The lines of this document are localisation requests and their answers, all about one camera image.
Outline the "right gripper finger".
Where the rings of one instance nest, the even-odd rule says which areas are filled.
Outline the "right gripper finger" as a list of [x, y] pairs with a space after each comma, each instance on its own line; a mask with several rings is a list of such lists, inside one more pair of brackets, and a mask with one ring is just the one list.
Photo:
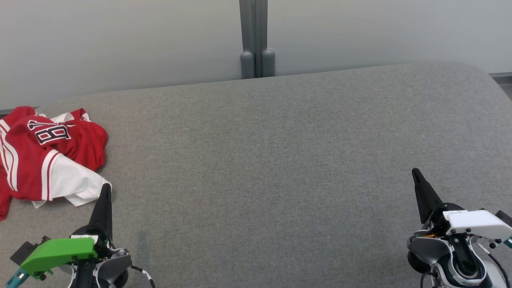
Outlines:
[[418, 168], [412, 169], [414, 191], [421, 224], [425, 224], [431, 213], [443, 202]]

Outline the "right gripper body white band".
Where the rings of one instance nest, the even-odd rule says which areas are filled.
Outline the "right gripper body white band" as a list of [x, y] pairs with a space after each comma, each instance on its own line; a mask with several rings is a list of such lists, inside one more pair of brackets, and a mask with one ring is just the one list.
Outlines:
[[504, 211], [493, 213], [484, 208], [468, 211], [457, 204], [434, 208], [426, 224], [439, 232], [439, 237], [467, 234], [489, 240], [508, 240], [512, 234], [511, 217]]

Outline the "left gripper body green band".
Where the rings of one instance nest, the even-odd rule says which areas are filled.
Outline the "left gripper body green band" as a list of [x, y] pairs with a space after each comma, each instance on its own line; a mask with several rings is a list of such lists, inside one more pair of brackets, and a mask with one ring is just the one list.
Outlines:
[[112, 256], [112, 240], [84, 225], [68, 238], [43, 237], [40, 244], [25, 242], [20, 247], [20, 270], [35, 279], [45, 279], [54, 268], [71, 266], [75, 272], [92, 276], [97, 264]]

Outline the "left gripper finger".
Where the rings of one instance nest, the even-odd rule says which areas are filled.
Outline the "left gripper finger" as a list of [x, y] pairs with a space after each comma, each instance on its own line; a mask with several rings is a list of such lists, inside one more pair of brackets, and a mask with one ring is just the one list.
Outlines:
[[103, 184], [88, 224], [109, 240], [113, 239], [112, 186]]

